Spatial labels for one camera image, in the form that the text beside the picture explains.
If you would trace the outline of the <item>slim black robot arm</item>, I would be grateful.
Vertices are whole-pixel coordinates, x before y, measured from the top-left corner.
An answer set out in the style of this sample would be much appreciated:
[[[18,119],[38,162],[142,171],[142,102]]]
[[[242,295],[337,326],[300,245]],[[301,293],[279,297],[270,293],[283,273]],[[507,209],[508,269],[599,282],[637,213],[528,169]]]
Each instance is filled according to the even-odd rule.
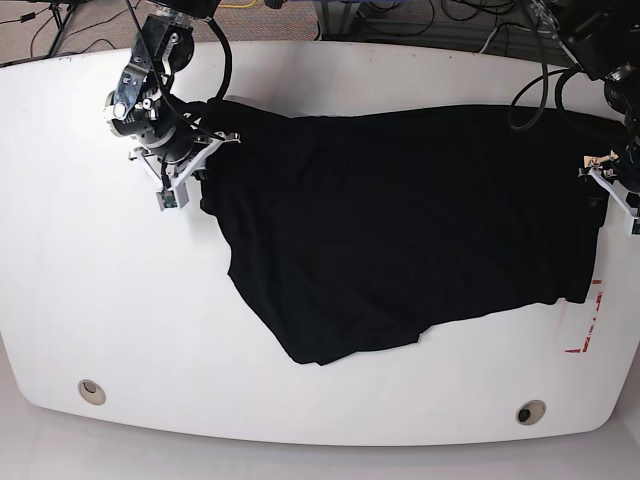
[[[609,192],[625,212],[629,234],[639,234],[639,3],[637,1],[533,1],[531,10],[549,28],[574,65],[554,89],[564,118],[563,90],[577,74],[603,83],[610,108],[623,116],[624,135],[572,126],[611,144],[603,157],[587,156],[580,169]]]

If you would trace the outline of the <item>large black robot arm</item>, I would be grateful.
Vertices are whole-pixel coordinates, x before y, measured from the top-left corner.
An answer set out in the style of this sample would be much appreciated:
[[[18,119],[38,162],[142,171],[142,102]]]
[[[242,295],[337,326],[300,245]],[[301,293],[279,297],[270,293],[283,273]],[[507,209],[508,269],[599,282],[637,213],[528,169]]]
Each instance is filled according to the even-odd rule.
[[[239,136],[216,132],[204,125],[206,105],[186,103],[171,93],[175,76],[190,63],[195,52],[192,23],[207,24],[223,51],[223,74],[215,98],[226,95],[232,76],[231,46],[214,15],[218,1],[156,1],[156,10],[138,19],[126,3],[135,27],[130,58],[104,107],[105,120],[114,135],[138,141],[132,157],[144,162],[157,179],[161,201],[176,200],[186,180],[198,177],[204,163],[225,142]]]

